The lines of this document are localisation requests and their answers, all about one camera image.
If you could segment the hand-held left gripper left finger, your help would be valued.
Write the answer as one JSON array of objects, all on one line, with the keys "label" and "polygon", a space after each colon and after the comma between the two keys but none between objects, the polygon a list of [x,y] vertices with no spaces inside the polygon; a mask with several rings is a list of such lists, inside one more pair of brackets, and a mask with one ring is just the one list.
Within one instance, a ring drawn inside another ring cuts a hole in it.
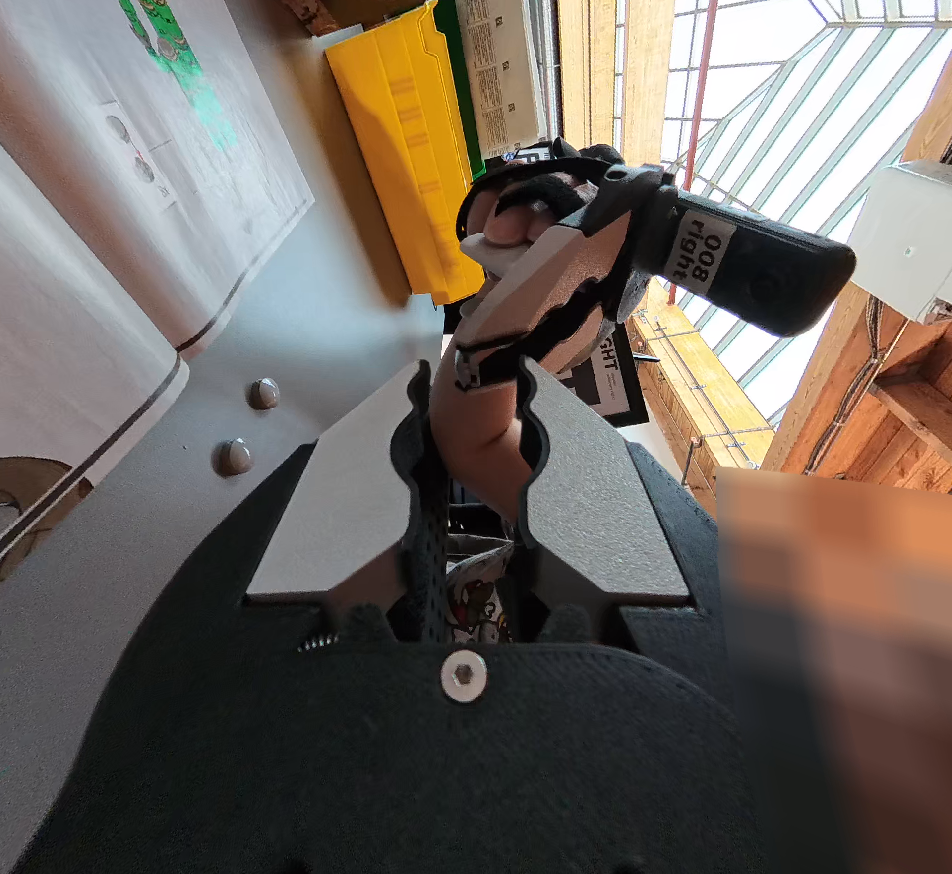
[{"label": "hand-held left gripper left finger", "polygon": [[449,478],[429,422],[431,369],[401,368],[318,439],[245,595],[311,604],[339,630],[371,604],[398,640],[445,637]]}]

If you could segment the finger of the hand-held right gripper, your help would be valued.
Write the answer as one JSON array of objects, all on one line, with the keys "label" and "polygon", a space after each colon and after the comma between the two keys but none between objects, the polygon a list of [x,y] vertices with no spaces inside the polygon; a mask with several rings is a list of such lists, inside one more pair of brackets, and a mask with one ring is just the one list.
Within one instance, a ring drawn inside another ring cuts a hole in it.
[{"label": "finger of the hand-held right gripper", "polygon": [[520,349],[528,353],[528,333],[540,331],[542,321],[554,317],[555,309],[565,307],[584,283],[608,276],[625,243],[629,219],[624,214],[591,236],[553,225],[535,243],[518,247],[494,245],[482,233],[466,237],[461,252],[496,283],[461,321],[455,336],[458,359],[484,359],[488,343],[497,340],[522,340]]},{"label": "finger of the hand-held right gripper", "polygon": [[525,359],[561,372],[584,361],[614,328],[598,300],[486,300],[474,312],[474,387],[514,381]]}]

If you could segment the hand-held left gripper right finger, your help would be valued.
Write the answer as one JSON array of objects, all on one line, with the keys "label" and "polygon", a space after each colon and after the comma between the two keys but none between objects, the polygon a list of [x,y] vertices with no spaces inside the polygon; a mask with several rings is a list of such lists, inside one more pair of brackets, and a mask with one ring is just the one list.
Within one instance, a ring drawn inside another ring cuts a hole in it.
[{"label": "hand-held left gripper right finger", "polygon": [[623,436],[534,360],[520,360],[520,533],[549,608],[684,606],[689,589]]}]

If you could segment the person's right forearm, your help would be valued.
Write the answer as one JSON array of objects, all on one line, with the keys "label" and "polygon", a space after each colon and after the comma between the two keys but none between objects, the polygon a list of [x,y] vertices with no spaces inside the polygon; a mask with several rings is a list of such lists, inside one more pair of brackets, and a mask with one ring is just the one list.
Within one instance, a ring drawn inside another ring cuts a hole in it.
[{"label": "person's right forearm", "polygon": [[462,391],[450,338],[432,383],[430,427],[450,476],[510,524],[532,469],[520,452],[515,381]]}]

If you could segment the lego instruction booklet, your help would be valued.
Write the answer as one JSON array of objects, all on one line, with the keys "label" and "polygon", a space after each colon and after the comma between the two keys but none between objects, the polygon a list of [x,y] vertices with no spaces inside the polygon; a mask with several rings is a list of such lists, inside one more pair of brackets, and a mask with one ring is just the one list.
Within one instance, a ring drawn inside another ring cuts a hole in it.
[{"label": "lego instruction booklet", "polygon": [[1,0],[2,577],[314,203],[226,0]]}]

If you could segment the person's right hand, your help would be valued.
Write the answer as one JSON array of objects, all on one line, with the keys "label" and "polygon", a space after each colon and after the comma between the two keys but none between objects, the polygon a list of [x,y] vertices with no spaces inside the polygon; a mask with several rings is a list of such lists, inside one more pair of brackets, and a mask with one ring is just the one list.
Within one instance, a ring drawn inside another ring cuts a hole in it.
[{"label": "person's right hand", "polygon": [[500,248],[531,244],[597,192],[589,181],[558,172],[495,183],[474,193],[464,235],[481,233],[487,244]]}]

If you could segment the cartoon print clothing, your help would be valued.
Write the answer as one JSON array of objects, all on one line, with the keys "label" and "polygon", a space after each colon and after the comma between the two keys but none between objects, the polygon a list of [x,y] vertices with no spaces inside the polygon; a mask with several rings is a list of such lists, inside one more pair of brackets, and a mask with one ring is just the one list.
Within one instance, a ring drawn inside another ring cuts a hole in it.
[{"label": "cartoon print clothing", "polygon": [[445,641],[505,644],[515,642],[513,618],[500,589],[514,545],[509,542],[468,556],[446,573]]}]

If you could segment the yellow plastic bin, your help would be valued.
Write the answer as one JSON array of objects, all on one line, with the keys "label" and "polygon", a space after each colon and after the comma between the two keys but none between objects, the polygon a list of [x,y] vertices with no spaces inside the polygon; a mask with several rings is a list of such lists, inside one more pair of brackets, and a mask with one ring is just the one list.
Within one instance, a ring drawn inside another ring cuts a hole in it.
[{"label": "yellow plastic bin", "polygon": [[472,177],[436,8],[429,0],[325,55],[411,291],[446,306],[476,293],[483,272],[457,237]]}]

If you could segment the red ceiling pipe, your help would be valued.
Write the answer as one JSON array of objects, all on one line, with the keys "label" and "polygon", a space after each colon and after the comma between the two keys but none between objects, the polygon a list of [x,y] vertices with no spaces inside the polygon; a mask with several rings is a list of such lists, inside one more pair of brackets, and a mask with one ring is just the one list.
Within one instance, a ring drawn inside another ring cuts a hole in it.
[{"label": "red ceiling pipe", "polygon": [[708,113],[711,59],[720,0],[674,0],[660,159],[683,190],[700,188],[700,142]]}]

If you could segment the green plastic bin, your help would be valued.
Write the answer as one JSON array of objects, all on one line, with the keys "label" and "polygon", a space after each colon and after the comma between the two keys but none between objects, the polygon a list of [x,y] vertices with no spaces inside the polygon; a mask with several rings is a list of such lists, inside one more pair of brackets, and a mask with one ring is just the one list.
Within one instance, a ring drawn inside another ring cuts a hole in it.
[{"label": "green plastic bin", "polygon": [[446,47],[458,100],[471,177],[475,180],[484,175],[485,165],[482,159],[477,120],[470,92],[469,72],[463,47],[462,30],[455,0],[437,0],[433,17],[437,30],[446,38]]}]

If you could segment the white printed cardboard box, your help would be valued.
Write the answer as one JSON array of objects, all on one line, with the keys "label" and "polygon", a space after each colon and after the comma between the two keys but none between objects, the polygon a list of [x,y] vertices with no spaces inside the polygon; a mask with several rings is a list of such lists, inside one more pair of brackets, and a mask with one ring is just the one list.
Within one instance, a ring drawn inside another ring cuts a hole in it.
[{"label": "white printed cardboard box", "polygon": [[546,134],[530,0],[454,0],[484,161]]}]

